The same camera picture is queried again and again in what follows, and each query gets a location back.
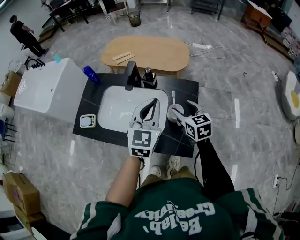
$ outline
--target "toothbrush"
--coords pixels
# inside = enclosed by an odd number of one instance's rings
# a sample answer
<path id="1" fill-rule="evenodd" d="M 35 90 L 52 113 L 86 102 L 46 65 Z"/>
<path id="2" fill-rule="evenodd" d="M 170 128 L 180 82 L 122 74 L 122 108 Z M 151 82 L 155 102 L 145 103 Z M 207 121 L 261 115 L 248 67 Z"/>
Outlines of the toothbrush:
<path id="1" fill-rule="evenodd" d="M 175 91 L 172 92 L 172 96 L 173 96 L 173 104 L 175 104 Z"/>

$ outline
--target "white sink basin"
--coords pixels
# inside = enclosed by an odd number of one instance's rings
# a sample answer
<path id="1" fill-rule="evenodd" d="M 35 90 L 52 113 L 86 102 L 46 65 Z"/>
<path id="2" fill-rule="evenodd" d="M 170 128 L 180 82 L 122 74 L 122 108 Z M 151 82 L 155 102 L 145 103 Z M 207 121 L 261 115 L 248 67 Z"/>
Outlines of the white sink basin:
<path id="1" fill-rule="evenodd" d="M 97 116 L 98 123 L 105 129 L 126 133 L 134 109 L 153 98 L 157 98 L 160 103 L 159 127 L 163 131 L 168 110 L 168 95 L 162 90 L 147 88 L 133 88 L 132 91 L 127 91 L 124 86 L 112 86 L 106 89 Z"/>

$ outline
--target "black countertop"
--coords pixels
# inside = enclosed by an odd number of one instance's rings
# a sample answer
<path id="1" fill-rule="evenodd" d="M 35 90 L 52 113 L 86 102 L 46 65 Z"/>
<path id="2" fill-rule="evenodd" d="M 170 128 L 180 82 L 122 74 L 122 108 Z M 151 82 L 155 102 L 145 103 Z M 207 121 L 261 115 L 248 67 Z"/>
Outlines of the black countertop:
<path id="1" fill-rule="evenodd" d="M 84 88 L 82 99 L 80 101 L 73 133 L 92 138 L 95 140 L 112 143 L 124 147 L 128 147 L 127 133 L 112 131 L 102 128 L 98 122 L 95 127 L 81 128 L 79 126 L 80 116 L 84 114 L 95 114 L 97 116 L 102 95 L 110 86 L 125 86 L 127 76 L 125 74 L 97 74 L 101 83 L 94 84 L 88 80 Z M 189 114 L 189 108 L 185 100 L 190 100 L 198 103 L 199 83 L 177 79 L 174 77 L 157 77 L 156 89 L 163 90 L 169 97 L 168 107 L 173 103 L 172 91 L 176 92 L 176 103 L 182 105 L 185 115 Z M 184 134 L 183 127 L 177 126 L 176 123 L 171 123 L 168 119 L 165 122 L 165 128 L 159 137 L 155 152 L 192 157 L 194 147 L 191 145 L 189 138 Z"/>

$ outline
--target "cardboard box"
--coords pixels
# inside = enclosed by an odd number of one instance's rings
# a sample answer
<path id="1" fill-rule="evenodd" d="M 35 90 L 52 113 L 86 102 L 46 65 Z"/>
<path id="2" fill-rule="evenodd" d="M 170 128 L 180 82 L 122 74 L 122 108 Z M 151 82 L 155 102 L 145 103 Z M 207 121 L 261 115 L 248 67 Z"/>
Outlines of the cardboard box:
<path id="1" fill-rule="evenodd" d="M 3 187 L 9 201 L 18 206 L 25 215 L 41 211 L 39 191 L 23 174 L 15 172 L 4 174 Z"/>
<path id="2" fill-rule="evenodd" d="M 0 91 L 11 97 L 14 97 L 18 90 L 21 79 L 22 77 L 17 73 L 9 72 L 5 76 L 5 81 Z"/>
<path id="3" fill-rule="evenodd" d="M 22 212 L 22 210 L 14 205 L 15 213 L 18 216 L 19 220 L 22 222 L 24 227 L 33 235 L 31 228 L 38 222 L 41 222 L 44 220 L 44 216 L 41 213 L 32 214 L 29 216 L 26 216 L 25 213 Z"/>

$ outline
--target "faucet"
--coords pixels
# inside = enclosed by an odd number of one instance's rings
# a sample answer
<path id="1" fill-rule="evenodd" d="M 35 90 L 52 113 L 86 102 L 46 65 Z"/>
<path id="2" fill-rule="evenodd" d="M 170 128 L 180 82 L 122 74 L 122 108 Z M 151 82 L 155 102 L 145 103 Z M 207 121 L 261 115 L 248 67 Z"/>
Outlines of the faucet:
<path id="1" fill-rule="evenodd" d="M 129 61 L 125 70 L 125 74 L 128 76 L 125 89 L 131 91 L 133 87 L 141 87 L 141 76 L 136 66 L 135 61 Z"/>
<path id="2" fill-rule="evenodd" d="M 36 62 L 36 64 L 33 65 L 33 68 L 38 68 L 38 67 L 41 67 L 41 66 L 45 66 L 46 64 L 43 63 L 40 59 L 34 59 L 34 58 L 30 58 L 27 60 L 27 63 L 26 63 L 26 69 L 28 70 L 28 63 L 31 61 L 31 60 L 34 60 Z"/>

